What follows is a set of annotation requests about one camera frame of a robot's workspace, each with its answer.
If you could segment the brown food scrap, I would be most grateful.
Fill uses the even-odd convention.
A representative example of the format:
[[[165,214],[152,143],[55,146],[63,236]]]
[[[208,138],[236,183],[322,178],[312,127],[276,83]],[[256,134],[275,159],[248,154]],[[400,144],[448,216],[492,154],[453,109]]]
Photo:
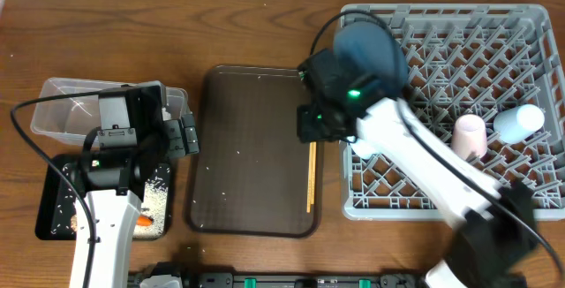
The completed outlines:
[[[78,230],[78,218],[77,218],[76,215],[73,215],[71,217],[70,227],[74,232],[76,232]]]

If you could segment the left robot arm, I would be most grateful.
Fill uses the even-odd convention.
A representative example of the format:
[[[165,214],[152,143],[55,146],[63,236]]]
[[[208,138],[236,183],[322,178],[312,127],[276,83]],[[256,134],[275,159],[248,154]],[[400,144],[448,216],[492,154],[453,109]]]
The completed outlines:
[[[101,124],[85,138],[72,174],[77,232],[70,285],[124,287],[146,182],[161,164],[200,151],[193,116],[167,120],[159,81],[97,93]]]

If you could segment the grey dishwasher rack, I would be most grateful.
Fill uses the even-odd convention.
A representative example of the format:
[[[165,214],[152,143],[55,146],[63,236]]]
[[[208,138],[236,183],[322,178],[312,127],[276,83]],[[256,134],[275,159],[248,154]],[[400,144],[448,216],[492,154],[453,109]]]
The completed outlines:
[[[564,71],[549,13],[538,4],[347,4],[339,27],[383,19],[409,66],[408,100],[436,136],[450,142],[455,121],[472,113],[486,130],[476,168],[504,186],[533,192],[539,220],[564,217]],[[525,104],[542,109],[533,135],[508,144],[496,115]]]

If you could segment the brown serving tray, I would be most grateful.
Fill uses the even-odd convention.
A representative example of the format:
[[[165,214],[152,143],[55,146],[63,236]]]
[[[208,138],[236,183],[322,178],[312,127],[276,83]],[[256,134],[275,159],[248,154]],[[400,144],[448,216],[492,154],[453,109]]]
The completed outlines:
[[[301,239],[320,223],[321,182],[297,137],[309,102],[296,71],[218,65],[204,78],[185,222],[198,232]]]

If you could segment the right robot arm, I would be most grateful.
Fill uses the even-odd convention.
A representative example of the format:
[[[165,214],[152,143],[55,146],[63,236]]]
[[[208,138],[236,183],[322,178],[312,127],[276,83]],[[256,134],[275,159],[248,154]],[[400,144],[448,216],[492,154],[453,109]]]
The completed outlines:
[[[544,240],[532,191],[501,186],[461,159],[411,112],[402,97],[408,66],[387,52],[384,71],[347,67],[329,49],[310,55],[298,75],[312,101],[298,109],[303,142],[361,142],[382,153],[432,201],[454,231],[443,259],[424,276],[427,287],[509,287],[509,270]]]

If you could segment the orange carrot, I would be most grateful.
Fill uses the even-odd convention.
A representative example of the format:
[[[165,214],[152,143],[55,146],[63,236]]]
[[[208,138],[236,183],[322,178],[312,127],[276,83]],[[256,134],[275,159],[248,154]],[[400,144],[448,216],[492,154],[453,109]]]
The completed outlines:
[[[153,224],[153,220],[148,216],[139,216],[136,225],[140,227],[149,227]]]

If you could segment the wooden chopstick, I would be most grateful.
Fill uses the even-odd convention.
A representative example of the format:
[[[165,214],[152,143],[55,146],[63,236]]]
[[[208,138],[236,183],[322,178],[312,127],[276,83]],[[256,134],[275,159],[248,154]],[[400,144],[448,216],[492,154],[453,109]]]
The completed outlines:
[[[309,169],[309,188],[310,188],[310,195],[309,195],[309,207],[311,208],[315,203],[315,180],[316,180],[316,160],[317,160],[317,143],[312,142],[310,144],[310,169]]]
[[[315,169],[315,149],[316,149],[316,143],[315,142],[311,142],[309,145],[309,166],[308,166],[308,180],[307,180],[307,202],[306,202],[306,212],[308,214],[311,213],[311,206],[313,203],[313,196],[312,196],[312,189],[313,189],[313,181],[315,180],[315,173],[314,173],[314,169]]]

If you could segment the pink cup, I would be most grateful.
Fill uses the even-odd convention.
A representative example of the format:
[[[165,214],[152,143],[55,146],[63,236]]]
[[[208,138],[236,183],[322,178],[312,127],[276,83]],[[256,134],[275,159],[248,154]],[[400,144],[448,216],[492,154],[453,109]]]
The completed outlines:
[[[454,124],[450,147],[465,161],[483,157],[487,151],[484,120],[473,114],[459,117]]]

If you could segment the clear plastic bin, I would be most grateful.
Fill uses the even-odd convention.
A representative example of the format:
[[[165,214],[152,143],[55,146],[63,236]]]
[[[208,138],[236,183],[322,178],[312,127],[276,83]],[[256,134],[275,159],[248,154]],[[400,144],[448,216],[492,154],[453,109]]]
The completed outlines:
[[[43,83],[40,97],[68,95],[121,87],[121,82],[50,78]],[[86,135],[101,125],[96,96],[67,98],[35,105],[30,129],[66,145],[82,146]]]

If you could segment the light blue cup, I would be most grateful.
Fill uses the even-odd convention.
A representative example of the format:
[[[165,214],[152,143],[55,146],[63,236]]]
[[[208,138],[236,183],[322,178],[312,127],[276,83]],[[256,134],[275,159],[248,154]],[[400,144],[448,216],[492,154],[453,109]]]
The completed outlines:
[[[544,123],[543,111],[536,105],[525,104],[499,113],[493,129],[502,142],[516,144],[533,135]]]

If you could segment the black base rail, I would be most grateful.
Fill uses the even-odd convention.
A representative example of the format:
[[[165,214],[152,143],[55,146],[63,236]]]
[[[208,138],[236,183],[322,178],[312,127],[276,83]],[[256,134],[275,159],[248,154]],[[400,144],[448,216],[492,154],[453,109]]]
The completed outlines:
[[[408,274],[388,274],[374,277],[309,277],[205,273],[182,277],[180,286],[190,288],[417,288],[423,285],[419,282],[417,276]]]

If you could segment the dark blue plate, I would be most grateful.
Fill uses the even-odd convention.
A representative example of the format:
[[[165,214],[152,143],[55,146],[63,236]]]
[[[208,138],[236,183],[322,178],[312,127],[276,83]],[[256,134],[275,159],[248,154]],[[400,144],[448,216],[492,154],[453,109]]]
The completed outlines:
[[[399,43],[385,29],[359,21],[340,30],[333,50],[348,73],[348,96],[369,105],[398,97],[409,67]]]

